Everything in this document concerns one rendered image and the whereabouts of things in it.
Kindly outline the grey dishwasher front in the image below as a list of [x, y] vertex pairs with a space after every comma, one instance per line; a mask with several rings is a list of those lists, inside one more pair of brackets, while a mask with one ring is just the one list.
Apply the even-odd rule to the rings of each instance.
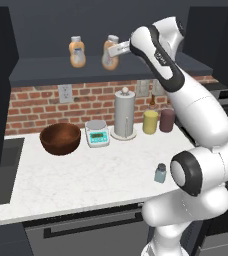
[[43, 231], [53, 232], [129, 219], [141, 213], [142, 204], [60, 215], [26, 221], [26, 231], [34, 256], [140, 256], [147, 244], [149, 227], [141, 222], [44, 239]]

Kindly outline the grey-green shaker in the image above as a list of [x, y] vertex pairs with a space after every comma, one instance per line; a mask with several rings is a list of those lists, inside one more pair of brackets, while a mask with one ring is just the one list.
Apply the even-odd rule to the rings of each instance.
[[154, 181], [158, 183], [164, 183], [166, 179], [166, 165], [159, 163], [154, 176]]

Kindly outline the brown thin bottle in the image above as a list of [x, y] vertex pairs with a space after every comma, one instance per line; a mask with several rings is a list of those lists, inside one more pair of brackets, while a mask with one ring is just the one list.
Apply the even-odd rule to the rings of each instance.
[[152, 94], [151, 101], [149, 103], [149, 109], [155, 111], [156, 104], [155, 104], [155, 96]]

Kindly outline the paper towel roll holder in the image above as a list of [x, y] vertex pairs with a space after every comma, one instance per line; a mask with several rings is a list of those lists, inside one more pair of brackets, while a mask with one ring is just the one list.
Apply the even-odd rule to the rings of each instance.
[[111, 136], [117, 140], [126, 141], [136, 137], [134, 128], [135, 93], [127, 87], [115, 93], [114, 127]]

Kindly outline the dark sink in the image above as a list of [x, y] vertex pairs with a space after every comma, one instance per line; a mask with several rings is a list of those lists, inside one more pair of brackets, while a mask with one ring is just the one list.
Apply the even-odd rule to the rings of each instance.
[[23, 138], [4, 141], [0, 164], [0, 205], [11, 200], [23, 143]]

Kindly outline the white wall outlet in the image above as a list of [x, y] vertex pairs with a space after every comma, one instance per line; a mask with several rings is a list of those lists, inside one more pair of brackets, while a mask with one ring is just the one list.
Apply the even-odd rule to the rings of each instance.
[[136, 86], [136, 96], [137, 97], [147, 97], [149, 93], [149, 81], [148, 80], [138, 80]]
[[58, 86], [59, 100], [61, 103], [72, 103], [73, 95], [72, 95], [72, 85], [64, 84]]
[[165, 90], [157, 79], [152, 81], [152, 94], [154, 96], [163, 96], [165, 94]]

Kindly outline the dark base cabinet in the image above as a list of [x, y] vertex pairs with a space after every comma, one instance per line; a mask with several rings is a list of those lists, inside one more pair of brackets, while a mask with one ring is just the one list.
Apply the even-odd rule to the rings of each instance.
[[0, 256], [33, 256], [21, 223], [0, 226]]

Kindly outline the white teal kitchen scale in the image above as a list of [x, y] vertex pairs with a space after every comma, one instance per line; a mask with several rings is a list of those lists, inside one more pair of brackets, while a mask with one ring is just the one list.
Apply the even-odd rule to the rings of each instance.
[[90, 148], [105, 147], [110, 143], [109, 129], [104, 120], [87, 121], [85, 134]]

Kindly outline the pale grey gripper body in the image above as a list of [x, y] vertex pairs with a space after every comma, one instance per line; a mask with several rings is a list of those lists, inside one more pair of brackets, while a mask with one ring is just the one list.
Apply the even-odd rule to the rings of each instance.
[[110, 57], [116, 57], [128, 52], [128, 42], [122, 42], [117, 45], [113, 45], [108, 48], [108, 54]]

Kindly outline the brown wooden bowl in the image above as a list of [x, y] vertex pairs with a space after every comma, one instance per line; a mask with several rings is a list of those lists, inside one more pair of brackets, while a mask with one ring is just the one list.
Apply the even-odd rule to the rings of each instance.
[[56, 123], [40, 133], [43, 148], [52, 155], [62, 156], [74, 152], [81, 140], [81, 130], [71, 123]]

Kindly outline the maroon canister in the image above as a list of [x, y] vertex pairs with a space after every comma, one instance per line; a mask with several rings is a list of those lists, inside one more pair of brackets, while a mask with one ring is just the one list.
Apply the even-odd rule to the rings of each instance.
[[175, 112], [173, 109], [163, 109], [160, 116], [159, 129], [162, 132], [169, 133], [173, 130], [175, 121]]

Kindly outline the orange condiment bottle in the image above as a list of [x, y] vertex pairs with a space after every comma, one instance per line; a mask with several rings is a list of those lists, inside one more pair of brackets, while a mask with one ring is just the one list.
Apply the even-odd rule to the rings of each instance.
[[70, 62], [74, 68], [82, 68], [86, 64], [85, 45], [80, 36], [72, 36], [69, 44]]
[[116, 35], [109, 35], [103, 46], [102, 66], [109, 71], [117, 68], [119, 59], [117, 57], [110, 57], [108, 49], [119, 42], [119, 37]]

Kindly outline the yellow canister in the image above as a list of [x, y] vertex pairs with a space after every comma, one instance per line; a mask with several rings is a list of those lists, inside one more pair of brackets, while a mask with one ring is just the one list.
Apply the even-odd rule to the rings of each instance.
[[143, 132], [151, 135], [156, 132], [158, 121], [158, 113], [154, 110], [147, 110], [144, 112]]

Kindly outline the dark open wall cabinet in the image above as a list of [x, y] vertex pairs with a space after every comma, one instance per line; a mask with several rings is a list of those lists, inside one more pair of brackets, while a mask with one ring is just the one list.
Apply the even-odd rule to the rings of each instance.
[[[167, 16], [185, 22], [192, 6], [211, 0], [8, 0], [19, 60], [10, 80], [14, 86], [107, 82], [150, 78], [135, 56], [125, 55], [118, 68], [102, 67], [103, 43], [114, 34], [125, 41], [142, 25]], [[70, 62], [72, 36], [85, 45], [86, 64]]]

